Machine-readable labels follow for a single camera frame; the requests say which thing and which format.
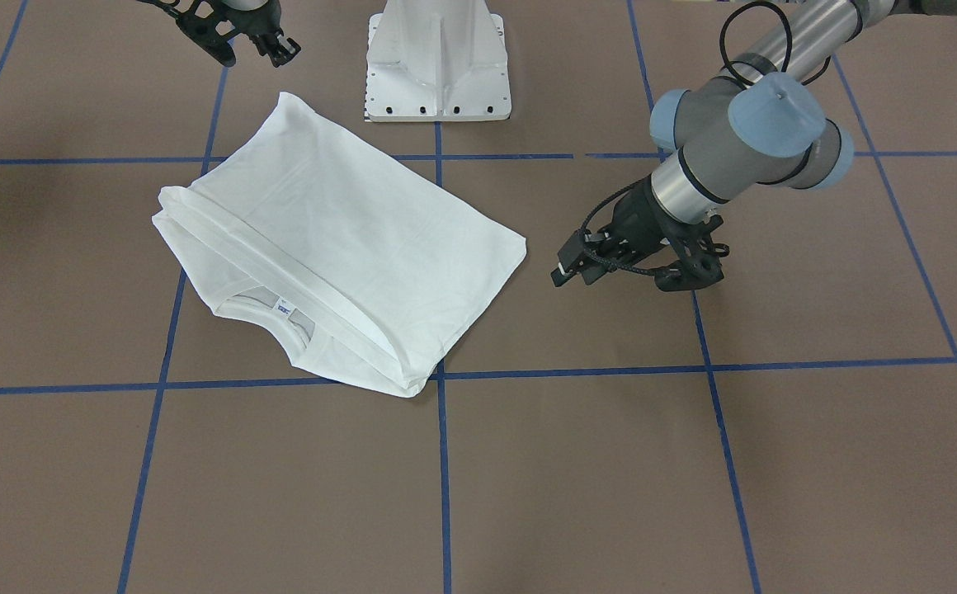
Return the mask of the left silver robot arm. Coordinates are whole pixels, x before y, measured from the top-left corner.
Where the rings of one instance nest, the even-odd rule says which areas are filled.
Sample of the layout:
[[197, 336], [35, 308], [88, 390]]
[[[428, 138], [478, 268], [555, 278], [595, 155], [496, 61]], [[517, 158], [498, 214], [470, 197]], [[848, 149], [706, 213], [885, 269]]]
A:
[[667, 152], [647, 177], [603, 200], [610, 222], [591, 218], [558, 252], [555, 286], [581, 278], [592, 285], [614, 271], [653, 279], [663, 292], [693, 292], [724, 278], [730, 253], [712, 234], [721, 208], [754, 185], [815, 191], [848, 173], [856, 148], [847, 130], [826, 117], [809, 86], [830, 59], [891, 15], [957, 17], [957, 1], [806, 1], [746, 52], [728, 55], [719, 35], [721, 69], [698, 89], [664, 93], [649, 116], [649, 135]]

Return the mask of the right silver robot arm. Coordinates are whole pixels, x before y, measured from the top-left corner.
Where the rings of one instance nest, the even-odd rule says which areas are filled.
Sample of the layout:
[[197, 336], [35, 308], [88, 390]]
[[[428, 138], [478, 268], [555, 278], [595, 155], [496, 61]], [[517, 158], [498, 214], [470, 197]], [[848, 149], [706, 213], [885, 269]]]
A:
[[222, 67], [236, 63], [231, 41], [245, 36], [274, 67], [289, 64], [301, 52], [281, 27], [279, 1], [147, 1], [169, 15], [177, 29]]

